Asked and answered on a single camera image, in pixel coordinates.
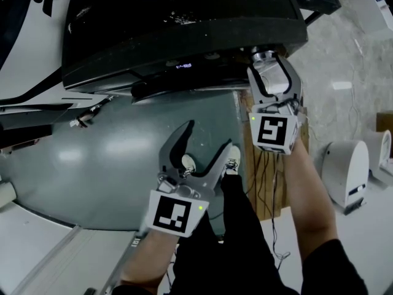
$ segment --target black sleeve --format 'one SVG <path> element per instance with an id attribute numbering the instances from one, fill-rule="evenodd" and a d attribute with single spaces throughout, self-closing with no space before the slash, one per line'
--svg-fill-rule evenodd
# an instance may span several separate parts
<path id="1" fill-rule="evenodd" d="M 315 249 L 303 263 L 302 295 L 311 294 L 368 294 L 337 239 Z"/>
<path id="2" fill-rule="evenodd" d="M 138 286 L 120 285 L 112 291 L 112 295 L 152 295 L 152 293 Z"/>

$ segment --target human arm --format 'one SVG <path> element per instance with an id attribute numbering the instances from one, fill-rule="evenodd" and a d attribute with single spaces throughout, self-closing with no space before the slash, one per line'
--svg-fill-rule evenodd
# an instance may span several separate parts
<path id="1" fill-rule="evenodd" d="M 284 157 L 289 203 L 300 256 L 304 261 L 316 248 L 338 238 L 335 212 L 325 186 L 302 141 Z"/>
<path id="2" fill-rule="evenodd" d="M 120 284 L 139 286 L 156 294 L 178 240 L 178 236 L 151 230 L 125 264 Z"/>

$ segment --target black machine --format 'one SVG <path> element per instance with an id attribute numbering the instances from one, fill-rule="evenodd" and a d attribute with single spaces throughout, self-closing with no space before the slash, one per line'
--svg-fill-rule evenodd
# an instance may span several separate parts
<path id="1" fill-rule="evenodd" d="M 296 0 L 71 0 L 63 84 L 83 93 L 162 93 L 248 84 L 257 52 L 307 42 Z"/>

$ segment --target white sneaker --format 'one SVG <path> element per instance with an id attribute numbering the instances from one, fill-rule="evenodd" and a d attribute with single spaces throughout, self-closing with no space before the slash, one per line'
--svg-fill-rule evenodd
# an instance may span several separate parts
<path id="1" fill-rule="evenodd" d="M 195 161 L 188 154 L 184 154 L 182 157 L 182 164 L 185 168 L 185 172 L 183 174 L 183 178 L 186 179 L 187 176 L 197 170 L 197 166 L 195 165 Z"/>
<path id="2" fill-rule="evenodd" d="M 224 170 L 222 171 L 221 178 L 227 175 L 237 175 L 238 169 L 240 165 L 240 149 L 237 146 L 232 146 L 229 151 L 229 156 L 227 163 L 224 166 Z"/>

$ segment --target black pants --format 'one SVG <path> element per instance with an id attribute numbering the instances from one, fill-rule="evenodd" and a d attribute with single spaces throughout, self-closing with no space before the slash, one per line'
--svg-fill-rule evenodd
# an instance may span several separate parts
<path id="1" fill-rule="evenodd" d="M 277 292 L 284 286 L 241 177 L 225 175 L 221 189 L 224 244 L 218 243 L 206 213 L 192 236 L 180 241 L 171 294 Z"/>

